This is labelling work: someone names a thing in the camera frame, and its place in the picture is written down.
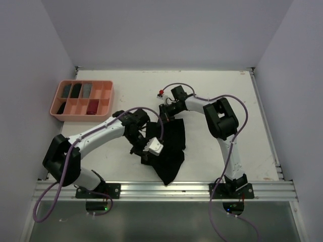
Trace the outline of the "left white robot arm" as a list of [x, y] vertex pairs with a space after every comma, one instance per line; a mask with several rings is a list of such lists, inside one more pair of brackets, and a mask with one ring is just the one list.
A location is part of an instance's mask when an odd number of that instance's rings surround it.
[[103, 178], [93, 170], [82, 168], [81, 160], [96, 148], [120, 137], [125, 137], [133, 146], [131, 153], [139, 156], [144, 154], [143, 149], [148, 143], [139, 131], [150, 121], [148, 114], [143, 109], [120, 116], [122, 113], [118, 111], [80, 134], [55, 136], [42, 163], [45, 169], [57, 182], [63, 180], [62, 186], [76, 185], [87, 189], [94, 198], [101, 197], [105, 192]]

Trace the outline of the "pink divided organizer tray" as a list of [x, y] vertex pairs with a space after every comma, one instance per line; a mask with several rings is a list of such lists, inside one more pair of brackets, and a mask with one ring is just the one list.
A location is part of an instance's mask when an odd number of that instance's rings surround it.
[[[73, 85], [81, 83], [81, 91], [78, 98], [70, 98]], [[83, 85], [91, 83], [91, 93], [89, 98], [82, 98]], [[63, 88], [67, 84], [72, 84], [68, 98], [62, 98]], [[89, 100], [98, 99], [99, 105], [96, 115], [87, 115]], [[112, 115], [114, 99], [114, 85], [109, 80], [63, 80], [59, 83], [53, 99], [49, 113], [62, 122], [103, 122]], [[57, 115], [57, 109], [61, 102], [66, 102], [64, 113]]]

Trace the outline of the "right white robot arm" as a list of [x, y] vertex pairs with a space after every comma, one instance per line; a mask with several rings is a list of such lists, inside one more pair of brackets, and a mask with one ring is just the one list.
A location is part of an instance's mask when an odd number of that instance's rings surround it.
[[164, 122], [169, 122], [183, 111], [194, 111], [205, 116], [208, 130], [218, 141], [225, 162], [222, 174], [225, 192], [231, 198], [238, 197], [243, 192], [243, 187], [248, 184], [237, 145], [237, 136], [248, 121], [248, 111], [245, 110], [245, 121], [239, 126], [238, 118], [227, 98], [234, 98], [238, 102], [240, 100], [232, 95], [206, 99], [197, 96], [196, 93], [186, 93], [181, 85], [173, 88], [171, 93], [174, 98], [171, 103], [167, 102], [169, 97], [164, 94], [163, 89], [157, 94], [164, 102], [159, 106], [161, 118]]

